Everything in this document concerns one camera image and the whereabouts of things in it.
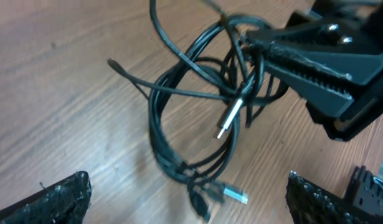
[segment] brown wood grain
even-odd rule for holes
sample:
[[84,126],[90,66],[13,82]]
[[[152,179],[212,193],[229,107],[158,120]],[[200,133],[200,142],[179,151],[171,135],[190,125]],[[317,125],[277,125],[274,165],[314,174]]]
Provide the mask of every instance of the brown wood grain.
[[[230,12],[285,25],[311,1],[221,0]],[[158,1],[161,23],[185,50],[217,15],[197,1]],[[205,55],[223,57],[225,35]],[[201,223],[183,185],[157,167],[149,146],[147,102],[106,64],[114,58],[154,81],[177,62],[158,40],[148,1],[0,0],[0,209],[77,170],[92,179],[85,223]],[[213,91],[188,73],[179,88]],[[219,101],[173,96],[163,126],[169,142],[190,161],[220,145],[212,134]],[[342,195],[354,166],[378,172],[383,116],[350,142],[328,139],[297,94],[268,106],[220,177],[245,189],[250,200],[211,203],[211,223],[291,223],[285,204],[288,172]]]

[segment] black plug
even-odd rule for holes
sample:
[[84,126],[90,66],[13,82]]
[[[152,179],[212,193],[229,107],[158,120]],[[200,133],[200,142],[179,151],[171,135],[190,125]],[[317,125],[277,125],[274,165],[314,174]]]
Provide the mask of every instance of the black plug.
[[205,222],[210,219],[210,211],[208,204],[205,202],[202,195],[194,189],[189,190],[190,203],[196,211],[197,215],[202,217]]

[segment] connector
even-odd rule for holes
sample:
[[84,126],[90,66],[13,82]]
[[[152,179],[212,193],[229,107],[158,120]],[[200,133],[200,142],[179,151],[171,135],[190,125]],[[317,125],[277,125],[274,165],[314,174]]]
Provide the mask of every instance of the connector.
[[240,97],[232,102],[232,104],[228,107],[226,112],[223,114],[222,119],[219,121],[219,130],[217,134],[215,134],[217,139],[220,139],[223,134],[230,129],[230,126],[240,111],[242,105],[244,104],[244,100]]
[[248,194],[231,185],[224,184],[223,194],[233,199],[236,199],[241,203],[248,203]]

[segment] screw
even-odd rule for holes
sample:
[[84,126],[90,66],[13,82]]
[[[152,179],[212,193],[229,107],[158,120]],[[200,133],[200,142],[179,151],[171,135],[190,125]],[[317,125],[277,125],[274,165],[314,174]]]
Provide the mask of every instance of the screw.
[[327,26],[328,31],[334,31],[334,30],[337,30],[338,28],[339,28],[338,24],[330,24]]
[[338,40],[338,44],[349,44],[351,42],[353,42],[353,38],[348,36],[343,36]]

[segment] wooden surface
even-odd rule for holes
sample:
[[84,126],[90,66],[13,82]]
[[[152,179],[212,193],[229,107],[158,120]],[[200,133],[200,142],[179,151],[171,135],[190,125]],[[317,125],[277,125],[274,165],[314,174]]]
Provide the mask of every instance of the wooden surface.
[[[292,0],[222,0],[230,12],[285,25]],[[158,14],[183,50],[217,15],[197,1],[160,0]],[[225,35],[206,55],[223,57]],[[183,185],[158,169],[148,141],[147,102],[106,64],[114,58],[140,78],[157,79],[177,62],[158,40],[147,0],[0,0],[0,209],[77,170],[92,178],[85,223],[200,223]],[[180,88],[213,91],[192,73]],[[173,96],[164,112],[167,137],[194,161],[220,144],[212,134],[219,101]],[[245,189],[248,205],[213,205],[211,223],[291,223],[285,204],[293,169],[341,195],[354,166],[377,172],[383,116],[349,143],[328,139],[296,93],[242,128],[220,177]]]

